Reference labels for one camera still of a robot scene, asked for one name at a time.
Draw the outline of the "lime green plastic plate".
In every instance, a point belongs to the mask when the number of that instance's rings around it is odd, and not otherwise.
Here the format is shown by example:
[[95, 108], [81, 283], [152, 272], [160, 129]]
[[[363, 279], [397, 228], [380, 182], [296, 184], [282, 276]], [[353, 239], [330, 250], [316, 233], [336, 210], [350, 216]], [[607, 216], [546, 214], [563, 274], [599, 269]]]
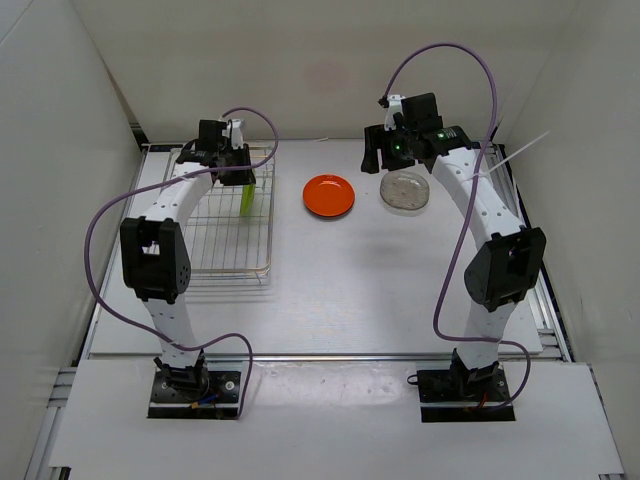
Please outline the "lime green plastic plate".
[[255, 184], [244, 185], [242, 188], [241, 203], [240, 203], [240, 215], [248, 216], [251, 213], [254, 198], [255, 198]]

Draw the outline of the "orange plastic plate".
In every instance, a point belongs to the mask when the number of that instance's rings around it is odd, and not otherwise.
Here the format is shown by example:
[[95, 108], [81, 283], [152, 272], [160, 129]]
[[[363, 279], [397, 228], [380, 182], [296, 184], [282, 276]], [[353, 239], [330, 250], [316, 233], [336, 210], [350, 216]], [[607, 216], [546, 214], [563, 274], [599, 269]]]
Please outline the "orange plastic plate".
[[302, 199], [310, 213], [340, 215], [355, 204], [355, 190], [343, 177], [322, 174], [311, 178], [304, 186]]

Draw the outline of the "clear textured glass plate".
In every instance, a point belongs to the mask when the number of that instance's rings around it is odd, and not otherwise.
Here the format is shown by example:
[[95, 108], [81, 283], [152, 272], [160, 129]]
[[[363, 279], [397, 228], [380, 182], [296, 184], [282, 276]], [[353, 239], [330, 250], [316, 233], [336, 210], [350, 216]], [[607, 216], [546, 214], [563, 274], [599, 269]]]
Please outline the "clear textured glass plate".
[[414, 217], [421, 215], [425, 211], [430, 196], [406, 197], [392, 195], [382, 196], [381, 200], [385, 210], [389, 213], [403, 217]]

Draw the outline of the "black plastic plate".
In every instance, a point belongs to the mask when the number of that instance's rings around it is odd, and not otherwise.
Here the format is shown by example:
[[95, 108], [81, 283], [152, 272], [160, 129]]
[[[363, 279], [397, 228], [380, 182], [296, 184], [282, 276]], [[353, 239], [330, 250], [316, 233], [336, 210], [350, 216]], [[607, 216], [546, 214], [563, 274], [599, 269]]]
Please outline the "black plastic plate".
[[338, 221], [346, 216], [349, 215], [349, 212], [344, 212], [340, 215], [320, 215], [319, 213], [313, 213], [312, 212], [312, 216], [314, 218], [317, 218], [321, 221]]

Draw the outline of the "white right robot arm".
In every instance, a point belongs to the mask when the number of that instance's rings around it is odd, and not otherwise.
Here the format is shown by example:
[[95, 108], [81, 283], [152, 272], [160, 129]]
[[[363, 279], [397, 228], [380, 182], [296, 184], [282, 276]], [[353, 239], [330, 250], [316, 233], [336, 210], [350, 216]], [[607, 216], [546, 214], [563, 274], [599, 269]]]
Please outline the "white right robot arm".
[[364, 131], [362, 172], [423, 164], [464, 215], [475, 242], [477, 252], [463, 274], [471, 308], [449, 375], [452, 393], [470, 400], [495, 378], [498, 344], [509, 317], [537, 282], [546, 237], [526, 227], [480, 175], [482, 153], [461, 127], [444, 126], [434, 94], [389, 95], [379, 103], [385, 120]]

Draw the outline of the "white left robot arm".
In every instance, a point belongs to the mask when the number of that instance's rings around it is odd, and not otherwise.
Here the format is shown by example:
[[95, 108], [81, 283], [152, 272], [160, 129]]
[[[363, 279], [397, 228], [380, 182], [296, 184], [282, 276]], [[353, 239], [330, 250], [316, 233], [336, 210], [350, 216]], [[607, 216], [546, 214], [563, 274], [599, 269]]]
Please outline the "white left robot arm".
[[149, 312], [154, 329], [166, 337], [161, 341], [162, 354], [154, 362], [166, 385], [189, 401], [206, 395], [210, 377], [201, 350], [178, 348], [196, 344], [184, 298], [192, 276], [184, 231], [191, 214], [216, 182], [231, 186], [255, 183], [251, 169], [194, 173], [250, 165], [243, 124], [240, 119], [202, 120], [199, 137], [175, 159], [172, 178], [176, 182], [163, 187], [142, 215], [126, 218], [120, 226], [125, 285], [134, 290]]

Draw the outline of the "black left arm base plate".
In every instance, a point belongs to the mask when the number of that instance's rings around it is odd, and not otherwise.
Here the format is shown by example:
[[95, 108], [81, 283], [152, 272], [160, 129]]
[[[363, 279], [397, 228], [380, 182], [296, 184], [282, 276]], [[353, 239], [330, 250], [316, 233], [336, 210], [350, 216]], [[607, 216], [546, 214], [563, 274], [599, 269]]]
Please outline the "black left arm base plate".
[[206, 363], [202, 372], [157, 368], [149, 395], [149, 419], [235, 420], [239, 416], [242, 373], [216, 370]]

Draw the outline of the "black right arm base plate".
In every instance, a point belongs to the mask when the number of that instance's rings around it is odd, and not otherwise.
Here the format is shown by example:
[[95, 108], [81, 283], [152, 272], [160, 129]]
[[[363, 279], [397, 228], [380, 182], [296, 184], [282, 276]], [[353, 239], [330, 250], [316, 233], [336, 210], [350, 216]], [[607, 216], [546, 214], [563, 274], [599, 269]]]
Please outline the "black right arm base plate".
[[510, 398], [504, 370], [491, 380], [461, 389], [448, 370], [418, 370], [407, 377], [418, 389], [422, 423], [486, 423], [516, 420], [511, 405], [499, 407]]

